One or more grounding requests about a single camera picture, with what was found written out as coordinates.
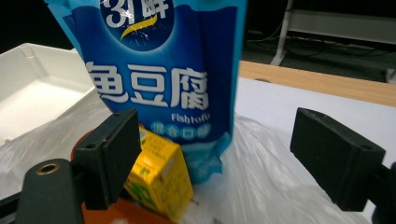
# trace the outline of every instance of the yellow juice box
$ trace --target yellow juice box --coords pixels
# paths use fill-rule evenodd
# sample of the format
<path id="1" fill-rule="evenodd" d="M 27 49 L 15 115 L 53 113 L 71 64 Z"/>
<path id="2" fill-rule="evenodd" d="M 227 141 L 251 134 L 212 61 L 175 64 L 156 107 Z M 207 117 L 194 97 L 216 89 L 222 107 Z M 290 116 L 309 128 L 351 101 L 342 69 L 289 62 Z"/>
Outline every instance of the yellow juice box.
<path id="1" fill-rule="evenodd" d="M 144 128 L 140 142 L 142 152 L 124 187 L 147 208 L 177 222 L 193 197 L 181 147 Z"/>

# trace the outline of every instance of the white tray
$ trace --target white tray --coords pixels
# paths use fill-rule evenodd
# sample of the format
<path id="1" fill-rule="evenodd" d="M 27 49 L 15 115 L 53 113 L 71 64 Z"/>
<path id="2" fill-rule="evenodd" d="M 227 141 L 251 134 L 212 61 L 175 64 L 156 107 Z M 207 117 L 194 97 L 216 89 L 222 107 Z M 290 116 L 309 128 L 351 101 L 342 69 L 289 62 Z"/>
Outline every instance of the white tray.
<path id="1" fill-rule="evenodd" d="M 23 44 L 0 55 L 0 146 L 94 91 L 74 51 Z"/>

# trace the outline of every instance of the white plastic bag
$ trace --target white plastic bag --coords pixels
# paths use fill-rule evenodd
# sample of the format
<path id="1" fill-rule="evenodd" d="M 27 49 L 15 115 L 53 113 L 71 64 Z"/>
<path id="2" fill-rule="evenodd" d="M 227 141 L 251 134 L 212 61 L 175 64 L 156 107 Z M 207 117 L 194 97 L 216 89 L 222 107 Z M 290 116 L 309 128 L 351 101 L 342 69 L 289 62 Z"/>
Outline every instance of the white plastic bag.
<path id="1" fill-rule="evenodd" d="M 77 140 L 110 115 L 96 94 L 72 111 L 0 147 L 0 200 L 21 190 L 24 174 L 39 162 L 70 158 Z M 180 223 L 368 223 L 334 205 L 275 134 L 235 116 L 232 145 L 222 155 L 223 175 L 194 186 Z"/>

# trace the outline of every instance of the fish tofu package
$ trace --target fish tofu package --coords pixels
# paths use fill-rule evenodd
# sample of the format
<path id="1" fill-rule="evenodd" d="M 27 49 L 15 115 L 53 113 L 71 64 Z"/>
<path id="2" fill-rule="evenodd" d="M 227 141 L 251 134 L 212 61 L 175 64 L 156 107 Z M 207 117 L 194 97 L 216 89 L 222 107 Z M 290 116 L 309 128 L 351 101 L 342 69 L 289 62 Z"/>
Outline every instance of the fish tofu package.
<path id="1" fill-rule="evenodd" d="M 221 173 L 247 0 L 46 0 L 112 112 L 181 144 L 191 182 Z"/>

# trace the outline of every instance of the wooden surface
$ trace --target wooden surface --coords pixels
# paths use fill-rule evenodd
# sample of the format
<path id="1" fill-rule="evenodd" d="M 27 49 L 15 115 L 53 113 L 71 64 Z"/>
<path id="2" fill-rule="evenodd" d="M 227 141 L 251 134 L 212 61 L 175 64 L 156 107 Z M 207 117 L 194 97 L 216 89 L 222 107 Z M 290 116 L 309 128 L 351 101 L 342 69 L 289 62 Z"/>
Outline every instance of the wooden surface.
<path id="1" fill-rule="evenodd" d="M 317 91 L 381 105 L 396 106 L 396 85 L 349 77 L 241 61 L 240 77 L 265 80 L 271 83 L 308 91 Z"/>

